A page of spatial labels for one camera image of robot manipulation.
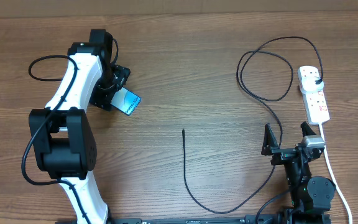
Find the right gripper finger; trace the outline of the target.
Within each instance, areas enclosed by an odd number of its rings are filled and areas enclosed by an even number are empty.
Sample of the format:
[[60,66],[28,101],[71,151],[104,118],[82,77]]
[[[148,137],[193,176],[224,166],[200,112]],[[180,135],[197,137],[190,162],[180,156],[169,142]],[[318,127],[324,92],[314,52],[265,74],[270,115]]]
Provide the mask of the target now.
[[306,121],[304,121],[303,123],[301,123],[300,127],[301,127],[301,131],[302,131],[303,137],[305,137],[305,136],[313,136],[313,135],[316,134],[316,133],[310,128],[309,124],[308,124]]
[[264,141],[262,144],[261,155],[272,156],[277,150],[279,150],[279,145],[270,124],[267,123],[264,127]]

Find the smartphone with light screen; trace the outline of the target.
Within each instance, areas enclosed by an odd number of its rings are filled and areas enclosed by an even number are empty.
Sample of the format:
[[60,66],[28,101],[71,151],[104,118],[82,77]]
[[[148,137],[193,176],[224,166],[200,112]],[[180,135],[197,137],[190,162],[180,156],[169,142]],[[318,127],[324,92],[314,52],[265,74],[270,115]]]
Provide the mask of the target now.
[[111,100],[111,105],[130,116],[140,102],[141,98],[139,96],[122,87],[114,94]]

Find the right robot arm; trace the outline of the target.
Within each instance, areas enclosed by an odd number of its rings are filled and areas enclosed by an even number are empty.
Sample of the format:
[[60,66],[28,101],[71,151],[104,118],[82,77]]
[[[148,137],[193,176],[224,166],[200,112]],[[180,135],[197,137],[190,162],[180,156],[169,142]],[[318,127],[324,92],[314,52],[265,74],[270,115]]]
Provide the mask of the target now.
[[[309,125],[301,124],[303,139],[294,148],[281,149],[269,124],[265,125],[261,154],[272,156],[271,165],[283,165],[288,181],[288,190],[266,202],[257,212],[257,223],[330,223],[331,200],[336,184],[326,177],[312,176],[309,163],[319,159],[325,141]],[[270,203],[290,194],[292,206],[281,209],[274,215],[262,215]]]

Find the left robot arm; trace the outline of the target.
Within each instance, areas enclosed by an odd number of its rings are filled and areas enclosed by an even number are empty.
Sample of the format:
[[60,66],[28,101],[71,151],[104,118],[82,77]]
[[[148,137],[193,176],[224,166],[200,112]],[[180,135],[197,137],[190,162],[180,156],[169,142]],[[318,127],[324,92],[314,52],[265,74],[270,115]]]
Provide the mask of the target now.
[[31,139],[24,151],[21,172],[28,183],[38,185],[26,172],[31,149],[41,171],[67,193],[76,223],[112,223],[111,211],[101,198],[94,167],[97,147],[86,116],[88,105],[111,111],[113,99],[124,91],[131,71],[117,65],[117,40],[104,29],[93,29],[88,42],[75,42],[63,56],[66,73],[53,98],[29,115]]

